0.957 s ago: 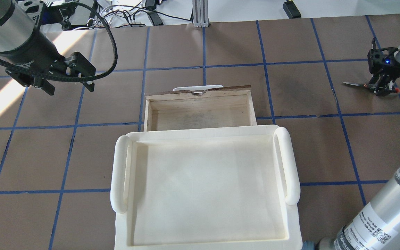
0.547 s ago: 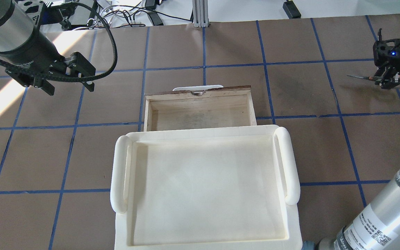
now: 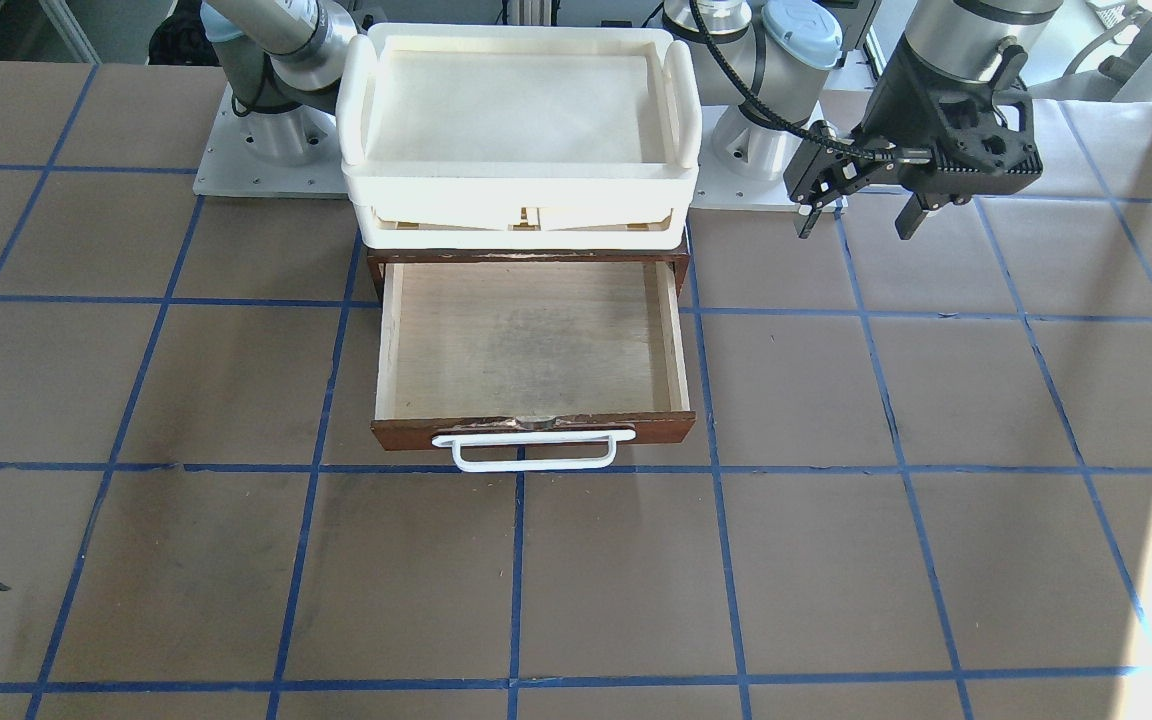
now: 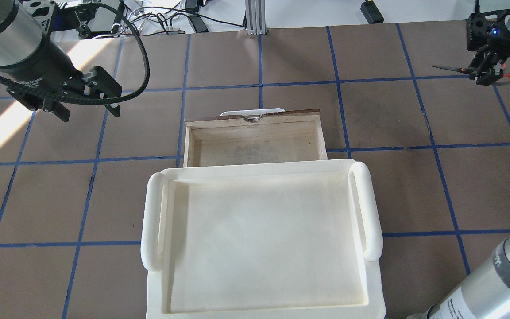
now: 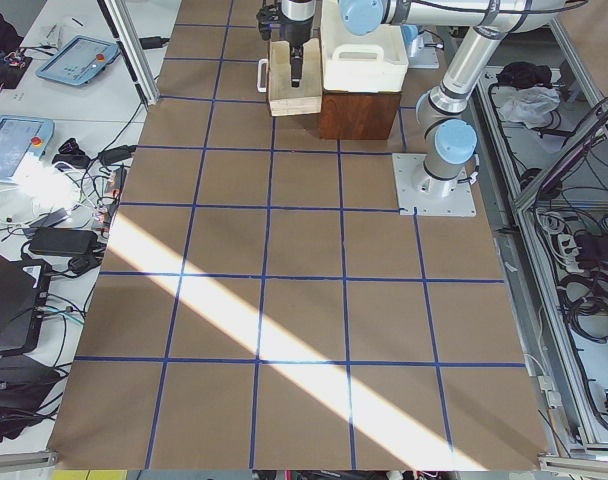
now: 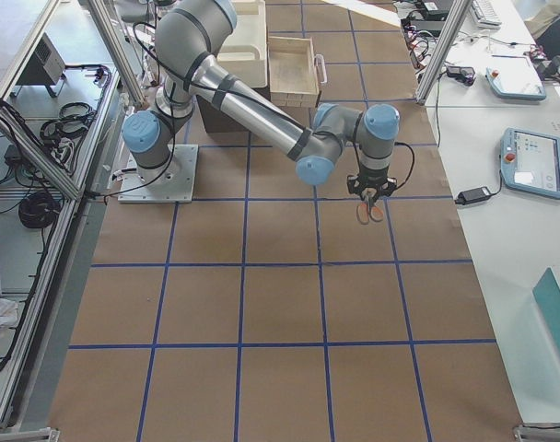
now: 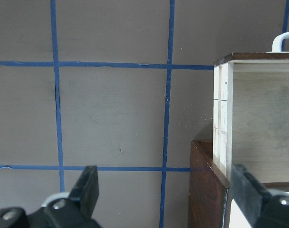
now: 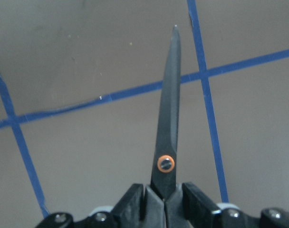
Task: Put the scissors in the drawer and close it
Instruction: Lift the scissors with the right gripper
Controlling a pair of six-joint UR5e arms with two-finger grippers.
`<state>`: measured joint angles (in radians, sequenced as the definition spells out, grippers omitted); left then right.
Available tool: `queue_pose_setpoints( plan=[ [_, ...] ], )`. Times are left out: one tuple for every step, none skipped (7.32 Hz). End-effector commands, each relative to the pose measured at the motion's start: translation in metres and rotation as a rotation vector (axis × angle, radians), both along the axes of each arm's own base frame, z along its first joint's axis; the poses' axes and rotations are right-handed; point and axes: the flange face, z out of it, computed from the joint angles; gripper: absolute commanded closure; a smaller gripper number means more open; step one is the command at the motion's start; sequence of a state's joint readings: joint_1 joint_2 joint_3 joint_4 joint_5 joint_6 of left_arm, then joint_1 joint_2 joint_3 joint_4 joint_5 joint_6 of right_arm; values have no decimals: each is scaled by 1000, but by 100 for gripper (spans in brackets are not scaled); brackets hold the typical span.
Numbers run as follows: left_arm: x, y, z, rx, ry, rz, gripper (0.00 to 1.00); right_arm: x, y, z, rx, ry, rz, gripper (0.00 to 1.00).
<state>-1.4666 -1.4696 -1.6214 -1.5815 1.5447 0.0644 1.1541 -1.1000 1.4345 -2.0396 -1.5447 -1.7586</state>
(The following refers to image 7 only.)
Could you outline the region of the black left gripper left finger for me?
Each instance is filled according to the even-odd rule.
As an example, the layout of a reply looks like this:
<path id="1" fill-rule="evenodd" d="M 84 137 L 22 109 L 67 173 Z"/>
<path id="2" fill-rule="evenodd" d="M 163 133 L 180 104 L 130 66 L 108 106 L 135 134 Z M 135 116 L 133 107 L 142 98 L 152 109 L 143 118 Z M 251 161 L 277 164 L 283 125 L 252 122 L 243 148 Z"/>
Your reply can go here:
<path id="1" fill-rule="evenodd" d="M 0 228 L 97 228 L 92 214 L 98 196 L 97 167 L 86 166 L 69 193 L 51 195 L 37 211 L 0 209 Z"/>

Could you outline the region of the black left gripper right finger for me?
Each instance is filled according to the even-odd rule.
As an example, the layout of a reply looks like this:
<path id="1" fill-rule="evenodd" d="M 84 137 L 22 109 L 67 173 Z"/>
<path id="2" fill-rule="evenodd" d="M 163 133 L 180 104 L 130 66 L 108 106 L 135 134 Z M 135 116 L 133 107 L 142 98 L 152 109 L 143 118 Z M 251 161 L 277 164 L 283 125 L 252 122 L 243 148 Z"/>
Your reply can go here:
<path id="1" fill-rule="evenodd" d="M 267 188 L 243 165 L 231 166 L 231 195 L 252 228 L 289 228 L 289 186 Z"/>

